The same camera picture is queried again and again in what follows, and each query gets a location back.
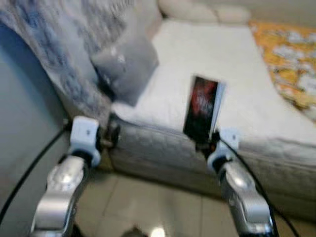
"bed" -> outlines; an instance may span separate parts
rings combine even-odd
[[[217,125],[240,131],[240,153],[280,209],[316,220],[316,126],[278,95],[250,28],[164,20],[153,43],[160,66],[136,107],[112,106],[121,126],[114,168],[218,196],[182,128],[192,75],[222,80]]]

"yellow floral blanket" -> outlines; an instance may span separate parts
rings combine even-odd
[[[316,29],[250,22],[278,92],[316,122]]]

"black cable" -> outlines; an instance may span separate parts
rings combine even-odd
[[[274,233],[276,235],[278,235],[278,231],[277,231],[277,224],[276,224],[276,220],[274,217],[274,212],[273,210],[279,215],[281,216],[281,218],[284,220],[284,222],[289,226],[289,228],[291,229],[291,231],[293,232],[295,237],[300,237],[300,235],[298,234],[297,230],[295,229],[295,227],[293,226],[293,224],[290,222],[290,220],[284,216],[283,213],[281,213],[281,211],[279,211],[277,209],[276,206],[274,206],[270,199],[268,198],[267,193],[265,192],[263,186],[261,185],[260,181],[258,180],[258,178],[256,177],[256,175],[253,173],[253,171],[251,170],[251,168],[249,167],[249,165],[245,162],[245,160],[241,157],[241,155],[239,155],[235,149],[233,147],[231,147],[225,140],[223,140],[221,137],[219,138],[233,153],[234,155],[240,160],[240,162],[243,164],[243,166],[247,169],[247,171],[249,172],[249,174],[253,177],[253,179],[255,180],[256,186],[259,189],[259,192],[261,193],[261,195],[263,196],[263,198],[267,201],[268,206],[269,206],[269,210],[271,213],[271,220],[272,220],[272,224],[273,224],[273,229],[274,229]]]
[[[15,198],[16,194],[24,184],[25,180],[29,177],[30,173],[33,171],[37,163],[40,161],[40,159],[45,155],[45,153],[48,151],[48,149],[54,145],[54,143],[64,134],[65,131],[70,129],[71,124],[67,123],[62,130],[60,130],[52,140],[41,150],[41,152],[36,156],[34,161],[31,163],[31,165],[28,167],[28,169],[25,171],[17,185],[14,187],[13,191],[10,193],[10,196],[6,200],[5,204],[3,205],[3,208],[0,212],[0,225],[4,219],[4,216],[6,212],[8,211],[13,199]]]

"tile floor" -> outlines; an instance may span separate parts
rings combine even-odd
[[[120,237],[137,225],[166,237],[237,237],[227,205],[159,184],[96,171],[78,204],[76,222],[86,237]],[[316,237],[316,225],[294,221],[302,237]],[[290,237],[278,221],[280,235]]]

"gray wall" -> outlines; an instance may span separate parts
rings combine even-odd
[[[66,113],[26,44],[0,24],[0,208],[27,167],[60,131]],[[49,170],[69,145],[63,136],[43,157],[8,210],[0,236],[23,236]]]
[[[200,0],[209,4],[228,3],[250,9],[253,18],[316,26],[316,0]]]

